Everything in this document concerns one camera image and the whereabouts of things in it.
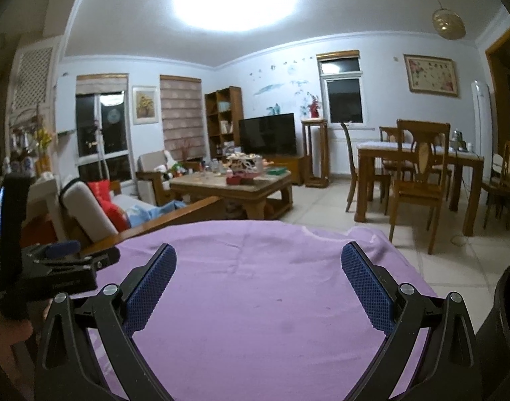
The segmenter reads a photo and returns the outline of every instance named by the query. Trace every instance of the doorway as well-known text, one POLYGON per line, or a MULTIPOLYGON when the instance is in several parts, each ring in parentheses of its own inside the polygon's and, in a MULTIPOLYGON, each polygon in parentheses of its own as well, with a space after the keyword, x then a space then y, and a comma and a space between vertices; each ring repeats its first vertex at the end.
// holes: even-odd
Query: doorway
POLYGON ((486 52, 496 102, 496 151, 510 140, 510 29, 486 52))

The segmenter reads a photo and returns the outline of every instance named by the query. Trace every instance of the coffee table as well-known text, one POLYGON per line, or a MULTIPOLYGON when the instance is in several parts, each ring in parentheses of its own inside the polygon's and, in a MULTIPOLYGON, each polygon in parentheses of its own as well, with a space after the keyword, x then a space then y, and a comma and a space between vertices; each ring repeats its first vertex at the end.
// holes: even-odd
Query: coffee table
POLYGON ((261 175, 253 185, 227 185, 225 177, 209 172, 196 172, 173 178, 169 188, 174 199, 183 194, 196 196, 219 196, 242 204, 249 220, 275 220, 292 207, 292 177, 289 171, 282 175, 261 175), (268 199, 268 196, 281 192, 281 199, 268 199), (269 204, 273 212, 265 218, 265 206, 269 204))

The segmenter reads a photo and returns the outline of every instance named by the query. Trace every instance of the sofa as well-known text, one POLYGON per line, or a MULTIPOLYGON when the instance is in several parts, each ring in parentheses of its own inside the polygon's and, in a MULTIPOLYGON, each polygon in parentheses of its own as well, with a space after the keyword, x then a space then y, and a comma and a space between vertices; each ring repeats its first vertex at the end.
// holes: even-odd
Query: sofa
MULTIPOLYGON (((139 205, 145 210, 155 208, 152 204, 122 194, 119 181, 110 182, 110 189, 112 203, 123 211, 127 211, 134 205, 139 205)), ((60 205, 65 210, 66 216, 78 223, 86 237, 86 242, 80 239, 82 255, 108 249, 128 238, 144 235, 166 226, 225 218, 223 199, 209 197, 140 226, 118 232, 90 188, 85 182, 76 179, 60 193, 60 205)))

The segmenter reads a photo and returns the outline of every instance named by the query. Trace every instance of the sunflower painting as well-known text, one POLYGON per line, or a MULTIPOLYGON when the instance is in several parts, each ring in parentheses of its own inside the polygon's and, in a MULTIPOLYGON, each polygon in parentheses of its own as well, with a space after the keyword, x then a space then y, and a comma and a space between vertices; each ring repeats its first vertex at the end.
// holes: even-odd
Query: sunflower painting
POLYGON ((404 57, 411 92, 459 96, 453 60, 424 55, 404 57))
POLYGON ((153 86, 133 87, 133 123, 157 123, 158 88, 153 86))

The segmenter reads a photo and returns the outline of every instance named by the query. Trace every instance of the floor tile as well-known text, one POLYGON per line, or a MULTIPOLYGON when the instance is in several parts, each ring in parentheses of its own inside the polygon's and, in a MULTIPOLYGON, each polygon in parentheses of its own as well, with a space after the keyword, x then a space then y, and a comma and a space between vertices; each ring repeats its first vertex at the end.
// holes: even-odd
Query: floor tile
POLYGON ((338 206, 346 208, 348 199, 349 186, 339 185, 328 188, 324 195, 316 201, 319 205, 338 206))
POLYGON ((308 211, 308 209, 312 206, 312 204, 309 205, 301 205, 294 203, 292 205, 292 209, 288 211, 286 214, 284 214, 279 220, 285 222, 285 223, 294 223, 296 222, 302 215, 305 214, 305 212, 308 211))
POLYGON ((450 292, 456 291, 463 296, 465 305, 467 305, 470 321, 474 332, 478 331, 485 318, 492 308, 492 296, 486 286, 455 286, 455 285, 435 285, 432 284, 433 291, 439 297, 445 298, 450 292))
POLYGON ((327 227, 334 230, 348 230, 355 226, 353 215, 346 213, 344 208, 319 204, 310 206, 297 222, 303 225, 327 227))
POLYGON ((470 246, 437 243, 435 254, 420 252, 424 279, 428 283, 454 285, 487 285, 476 256, 470 246))
POLYGON ((413 247, 411 248, 402 248, 397 247, 397 249, 401 252, 403 256, 405 256, 405 259, 409 261, 409 263, 416 268, 416 271, 420 273, 420 276, 424 277, 424 272, 422 270, 422 260, 421 255, 416 251, 416 249, 413 247))
POLYGON ((485 273, 487 282, 494 289, 505 269, 510 266, 510 247, 471 245, 485 273))
MULTIPOLYGON (((356 197, 345 212, 349 180, 333 180, 328 188, 293 187, 294 208, 281 220, 310 228, 342 232, 353 226, 376 228, 386 236, 390 232, 389 216, 379 203, 379 188, 368 203, 366 223, 355 223, 356 197)), ((485 207, 480 206, 475 236, 462 235, 467 200, 462 191, 458 212, 441 209, 434 254, 428 255, 431 231, 426 231, 428 208, 401 204, 394 229, 393 244, 416 268, 436 293, 445 297, 460 292, 467 304, 474 329, 477 330, 492 306, 497 280, 510 265, 510 231, 505 230, 505 217, 491 215, 483 229, 485 207)))

